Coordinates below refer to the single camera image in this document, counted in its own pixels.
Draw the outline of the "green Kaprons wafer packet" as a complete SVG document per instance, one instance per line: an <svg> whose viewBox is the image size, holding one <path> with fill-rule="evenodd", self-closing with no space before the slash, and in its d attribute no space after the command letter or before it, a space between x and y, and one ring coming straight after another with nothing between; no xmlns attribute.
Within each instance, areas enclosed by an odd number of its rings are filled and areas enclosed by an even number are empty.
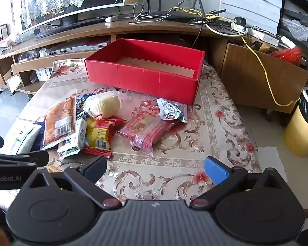
<svg viewBox="0 0 308 246"><path fill-rule="evenodd" d="M84 147L86 129L87 121L84 118L78 119L76 121L76 131L71 135L70 139L58 144L57 154L59 159L80 153Z"/></svg>

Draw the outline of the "red plastic bag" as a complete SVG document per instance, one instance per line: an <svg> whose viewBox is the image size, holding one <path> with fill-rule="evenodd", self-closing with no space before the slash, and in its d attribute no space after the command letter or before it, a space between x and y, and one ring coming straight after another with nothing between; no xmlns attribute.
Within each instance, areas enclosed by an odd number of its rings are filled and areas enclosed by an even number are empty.
<svg viewBox="0 0 308 246"><path fill-rule="evenodd" d="M299 66L301 63L302 52L299 47L295 47L292 49L274 51L270 55L285 62Z"/></svg>

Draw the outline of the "red cardboard box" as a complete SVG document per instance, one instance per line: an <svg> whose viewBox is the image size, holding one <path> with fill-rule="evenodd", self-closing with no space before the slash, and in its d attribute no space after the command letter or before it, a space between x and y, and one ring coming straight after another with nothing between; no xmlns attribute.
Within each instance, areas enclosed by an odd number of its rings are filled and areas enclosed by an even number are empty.
<svg viewBox="0 0 308 246"><path fill-rule="evenodd" d="M120 38L84 62L91 82L192 105L204 57L197 49Z"/></svg>

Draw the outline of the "white red sachet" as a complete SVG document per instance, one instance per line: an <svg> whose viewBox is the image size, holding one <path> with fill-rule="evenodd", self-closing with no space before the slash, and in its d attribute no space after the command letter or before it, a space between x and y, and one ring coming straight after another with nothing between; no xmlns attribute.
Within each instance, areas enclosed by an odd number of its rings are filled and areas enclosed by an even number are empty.
<svg viewBox="0 0 308 246"><path fill-rule="evenodd" d="M179 120L182 123L188 121L188 106L186 104L158 98L159 116L164 121Z"/></svg>

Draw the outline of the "yellow trash bin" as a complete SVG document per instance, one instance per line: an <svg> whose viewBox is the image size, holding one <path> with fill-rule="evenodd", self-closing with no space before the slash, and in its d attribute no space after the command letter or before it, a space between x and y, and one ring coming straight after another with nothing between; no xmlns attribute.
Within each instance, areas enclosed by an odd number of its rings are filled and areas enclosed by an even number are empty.
<svg viewBox="0 0 308 246"><path fill-rule="evenodd" d="M295 156L308 154L308 87L302 90L296 110L283 133L283 141Z"/></svg>

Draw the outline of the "blue wafer biscuit packet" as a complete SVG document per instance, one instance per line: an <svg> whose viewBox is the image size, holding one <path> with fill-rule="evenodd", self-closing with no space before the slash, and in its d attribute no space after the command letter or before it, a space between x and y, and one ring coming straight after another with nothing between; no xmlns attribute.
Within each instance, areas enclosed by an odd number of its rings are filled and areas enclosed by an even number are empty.
<svg viewBox="0 0 308 246"><path fill-rule="evenodd" d="M33 143L33 146L31 148L31 151L38 151L41 150L42 146L43 146L43 137L44 137L44 126L45 126L45 117L39 117L34 124L36 125L40 125L40 129L39 129L39 133L38 135L35 137L35 141Z"/></svg>

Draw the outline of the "orange spicy snack packet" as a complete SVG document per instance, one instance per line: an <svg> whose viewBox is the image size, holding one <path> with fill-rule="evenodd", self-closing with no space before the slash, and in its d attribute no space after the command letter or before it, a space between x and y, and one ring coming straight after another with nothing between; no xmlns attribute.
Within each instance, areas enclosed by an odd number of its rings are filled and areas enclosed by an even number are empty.
<svg viewBox="0 0 308 246"><path fill-rule="evenodd" d="M75 88L62 96L45 116L42 150L53 148L75 133L77 91Z"/></svg>

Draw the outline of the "white power strip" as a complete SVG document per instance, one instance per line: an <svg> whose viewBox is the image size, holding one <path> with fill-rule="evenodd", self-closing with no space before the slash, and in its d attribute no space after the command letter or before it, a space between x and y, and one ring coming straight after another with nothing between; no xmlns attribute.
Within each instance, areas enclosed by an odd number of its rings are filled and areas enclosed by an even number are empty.
<svg viewBox="0 0 308 246"><path fill-rule="evenodd" d="M266 42L268 44L271 44L275 47L281 46L287 49L293 49L296 47L296 44L293 43L291 40L286 38L285 36L272 36L265 32L261 32L258 30L254 30L252 28L248 28L248 34L251 36L259 39L262 42Z"/></svg>

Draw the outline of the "blue sausage snack packet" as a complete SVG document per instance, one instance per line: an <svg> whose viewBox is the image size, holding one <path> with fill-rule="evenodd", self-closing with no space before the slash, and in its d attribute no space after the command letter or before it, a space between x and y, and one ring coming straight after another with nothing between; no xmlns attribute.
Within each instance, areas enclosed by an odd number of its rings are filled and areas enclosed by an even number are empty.
<svg viewBox="0 0 308 246"><path fill-rule="evenodd" d="M87 93L82 95L80 98L76 99L76 118L78 119L87 119L87 114L83 110L83 106L88 97L93 96L93 93Z"/></svg>

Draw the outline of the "red yellow Trolli packet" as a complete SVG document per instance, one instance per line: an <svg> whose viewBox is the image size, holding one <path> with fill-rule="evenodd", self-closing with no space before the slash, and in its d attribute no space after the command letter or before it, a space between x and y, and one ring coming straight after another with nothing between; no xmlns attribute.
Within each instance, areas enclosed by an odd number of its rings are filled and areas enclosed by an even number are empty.
<svg viewBox="0 0 308 246"><path fill-rule="evenodd" d="M92 156L110 158L112 137L122 128L124 122L124 119L115 116L100 120L87 118L83 152Z"/></svg>

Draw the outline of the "clear bag white bun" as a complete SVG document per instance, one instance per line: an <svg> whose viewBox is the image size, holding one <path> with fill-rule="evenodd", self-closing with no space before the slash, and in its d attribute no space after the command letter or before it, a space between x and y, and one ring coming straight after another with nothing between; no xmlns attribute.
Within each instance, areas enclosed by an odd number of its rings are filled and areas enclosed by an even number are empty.
<svg viewBox="0 0 308 246"><path fill-rule="evenodd" d="M90 117L101 120L115 116L120 107L120 92L108 91L88 97L83 105L83 111Z"/></svg>

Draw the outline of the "pink red cake packet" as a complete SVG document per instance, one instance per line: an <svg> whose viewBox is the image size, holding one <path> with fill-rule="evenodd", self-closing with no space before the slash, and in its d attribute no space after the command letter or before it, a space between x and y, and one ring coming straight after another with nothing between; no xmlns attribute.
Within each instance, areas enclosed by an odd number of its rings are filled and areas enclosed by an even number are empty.
<svg viewBox="0 0 308 246"><path fill-rule="evenodd" d="M126 123L117 134L127 139L131 146L153 157L153 146L174 125L147 111L143 111Z"/></svg>

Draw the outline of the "black wifi router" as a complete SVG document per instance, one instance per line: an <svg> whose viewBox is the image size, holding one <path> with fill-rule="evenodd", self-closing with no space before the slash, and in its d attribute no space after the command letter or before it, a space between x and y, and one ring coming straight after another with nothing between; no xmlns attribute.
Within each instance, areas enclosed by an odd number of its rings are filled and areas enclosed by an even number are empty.
<svg viewBox="0 0 308 246"><path fill-rule="evenodd" d="M182 0L171 9L163 11L161 9L162 0L159 0L158 10L153 11L151 10L150 0L146 0L148 12L145 14L145 16L149 16L160 20L169 19L170 21L185 22L187 20L192 20L192 19L200 19L205 21L211 19L211 17L216 17L216 16L219 17L222 13L226 12L225 9L221 9L218 11L213 10L210 13L206 13L203 7L202 0L194 0L191 8L181 7L181 5L185 1L186 0Z"/></svg>

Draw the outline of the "floral beige table cloth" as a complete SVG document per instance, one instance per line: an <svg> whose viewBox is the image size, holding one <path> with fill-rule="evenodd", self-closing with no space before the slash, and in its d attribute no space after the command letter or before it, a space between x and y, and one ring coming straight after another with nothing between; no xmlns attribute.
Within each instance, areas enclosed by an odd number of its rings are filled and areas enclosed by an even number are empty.
<svg viewBox="0 0 308 246"><path fill-rule="evenodd" d="M218 183L204 167L212 156L228 167L260 172L255 148L212 66L204 65L191 106L89 81L82 60L60 60L4 139L5 154L28 153L39 138L51 172L107 158L95 182L125 202L187 202Z"/></svg>

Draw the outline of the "white small adapter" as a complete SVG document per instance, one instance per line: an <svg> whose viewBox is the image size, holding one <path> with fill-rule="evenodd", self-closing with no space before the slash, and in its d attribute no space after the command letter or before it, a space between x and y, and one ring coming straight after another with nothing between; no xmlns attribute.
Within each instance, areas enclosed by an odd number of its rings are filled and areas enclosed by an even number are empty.
<svg viewBox="0 0 308 246"><path fill-rule="evenodd" d="M107 22L107 23L111 23L111 22L115 22L115 21L118 21L118 16L110 16L110 17L107 17L105 19L105 22Z"/></svg>

